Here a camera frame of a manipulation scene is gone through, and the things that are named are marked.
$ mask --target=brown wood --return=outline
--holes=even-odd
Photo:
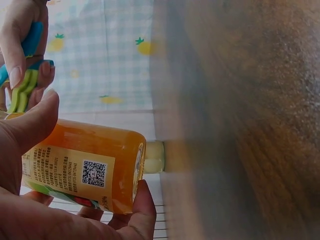
[[[320,1],[154,3],[169,239],[320,239]]]

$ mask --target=pineapple print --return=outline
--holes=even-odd
[[[100,96],[100,100],[103,104],[122,104],[124,102],[119,97],[109,95]]]
[[[151,42],[145,41],[144,38],[135,40],[137,47],[137,50],[142,55],[151,55],[154,52],[154,46]]]
[[[56,34],[55,38],[48,44],[46,51],[48,53],[60,52],[65,46],[65,35]]]

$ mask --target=hand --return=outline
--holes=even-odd
[[[15,72],[10,74],[10,84],[5,83],[0,88],[0,110],[7,111],[5,89],[12,98],[12,89],[21,83],[26,68],[44,58],[48,38],[48,9],[46,0],[13,0],[8,8],[5,21],[0,32],[0,66],[6,63],[8,73],[18,67],[21,75]],[[27,36],[32,22],[42,22],[44,31],[34,57],[26,58],[21,48],[21,42]],[[53,82],[55,67],[50,67],[48,62],[41,64],[37,87],[32,91],[29,98],[28,110],[40,102],[44,90]]]
[[[52,198],[38,192],[19,196],[21,156],[51,133],[58,105],[51,90],[24,115],[0,121],[0,239],[152,240],[156,210],[145,181],[138,184],[133,214],[115,214],[108,225],[99,222],[99,210],[83,207],[73,215],[47,207]]]
[[[0,48],[9,73],[11,89],[22,82],[28,66],[44,58],[48,39],[46,3],[46,0],[12,0],[8,8],[0,32]],[[42,22],[44,28],[34,57],[26,61],[21,42],[28,35],[32,22]]]

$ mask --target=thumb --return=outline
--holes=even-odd
[[[59,96],[54,90],[50,90],[30,111],[6,121],[21,154],[51,134],[58,120],[58,107]]]
[[[0,46],[9,74],[10,87],[16,87],[25,77],[26,57],[21,47],[17,26],[4,25],[1,31]]]

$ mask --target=orange liquid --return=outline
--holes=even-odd
[[[139,133],[69,120],[58,120],[43,142],[81,152],[115,158],[112,180],[113,212],[127,214],[133,208],[134,171],[139,148],[143,146],[138,180],[142,179],[146,139]]]

